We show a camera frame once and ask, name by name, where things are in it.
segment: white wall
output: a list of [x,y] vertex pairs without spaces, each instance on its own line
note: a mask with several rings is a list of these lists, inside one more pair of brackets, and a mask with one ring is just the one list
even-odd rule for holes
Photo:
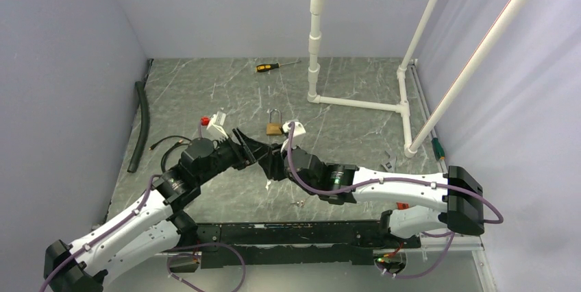
[[[151,58],[308,56],[310,0],[119,0]],[[428,0],[325,0],[322,56],[403,56]]]
[[[419,73],[433,109],[507,0],[449,0]],[[437,125],[505,214],[487,226],[500,291],[581,286],[581,0],[530,0]]]
[[145,62],[116,0],[0,0],[0,290],[103,219]]

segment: brass padlock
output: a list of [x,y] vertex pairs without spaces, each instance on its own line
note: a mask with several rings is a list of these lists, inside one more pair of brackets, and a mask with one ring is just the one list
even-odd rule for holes
[[[272,113],[278,112],[278,123],[272,122]],[[267,136],[282,135],[282,114],[278,109],[271,109],[269,111],[269,123],[267,124]]]

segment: green screwdriver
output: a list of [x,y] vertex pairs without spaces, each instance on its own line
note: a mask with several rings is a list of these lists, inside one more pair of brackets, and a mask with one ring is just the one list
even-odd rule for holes
[[287,64],[296,64],[298,62],[301,62],[301,60],[287,62],[286,64],[280,64],[278,62],[275,64],[259,64],[258,66],[256,66],[256,72],[257,73],[264,73],[265,71],[271,71],[273,69],[280,68],[282,66],[286,66]]

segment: floor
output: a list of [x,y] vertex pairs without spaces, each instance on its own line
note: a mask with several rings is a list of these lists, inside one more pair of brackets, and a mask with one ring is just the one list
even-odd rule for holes
[[[290,62],[268,73],[255,73],[265,62]],[[318,92],[329,97],[396,104],[399,90],[395,71],[399,58],[320,58]],[[326,162],[356,164],[381,169],[385,149],[397,155],[395,170],[401,173],[436,173],[438,165],[427,140],[414,158],[403,155],[401,118],[394,112],[312,104],[307,102],[307,58],[200,58],[154,60],[146,93],[150,104],[149,145],[170,134],[194,136],[202,116],[218,110],[227,113],[225,130],[239,127],[262,142],[279,142],[283,136],[266,136],[267,110],[276,108],[283,120],[299,119],[307,130],[301,147]],[[421,104],[410,71],[407,76],[412,134],[423,125]],[[142,193],[147,178],[160,172],[160,160],[173,142],[145,151],[136,173],[128,173],[140,128],[136,115],[127,152],[109,209],[109,217],[121,212]],[[168,167],[179,158],[176,151]],[[196,222],[314,221],[379,219],[394,208],[385,202],[330,205],[308,196],[284,180],[267,189],[258,165],[243,171],[227,170],[204,184],[202,194],[186,212]],[[295,204],[305,201],[303,207]]]

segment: red cap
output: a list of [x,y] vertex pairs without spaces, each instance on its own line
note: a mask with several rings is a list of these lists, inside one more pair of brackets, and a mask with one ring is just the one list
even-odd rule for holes
[[200,118],[200,122],[202,124],[202,126],[208,126],[208,124],[210,124],[210,119],[206,116]]

